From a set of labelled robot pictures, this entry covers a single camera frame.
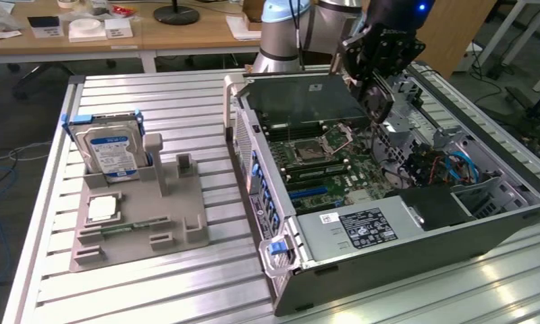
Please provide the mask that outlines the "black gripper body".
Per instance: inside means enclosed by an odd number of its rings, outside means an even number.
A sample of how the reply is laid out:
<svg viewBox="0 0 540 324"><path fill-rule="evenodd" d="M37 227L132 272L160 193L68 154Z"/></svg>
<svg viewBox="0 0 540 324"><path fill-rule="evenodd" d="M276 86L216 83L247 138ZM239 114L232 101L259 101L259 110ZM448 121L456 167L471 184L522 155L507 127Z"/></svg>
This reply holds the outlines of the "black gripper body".
<svg viewBox="0 0 540 324"><path fill-rule="evenodd" d="M364 35L418 35L434 8L435 0L372 0L367 6Z"/></svg>

